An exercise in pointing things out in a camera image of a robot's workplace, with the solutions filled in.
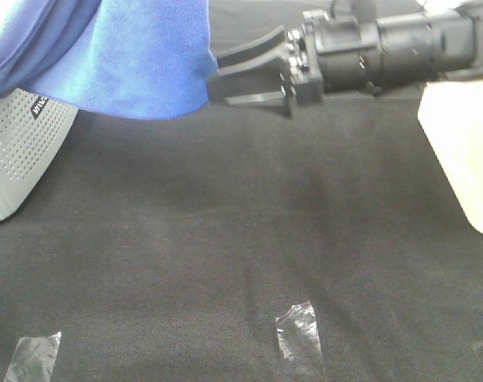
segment black fabric surface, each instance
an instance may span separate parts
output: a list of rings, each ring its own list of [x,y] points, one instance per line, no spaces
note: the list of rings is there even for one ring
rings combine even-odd
[[[243,7],[272,29],[267,2],[214,2],[216,48]],[[483,236],[418,105],[79,113],[0,224],[0,381],[19,337],[58,330],[53,381],[280,381],[275,316],[306,300],[331,381],[483,381]]]

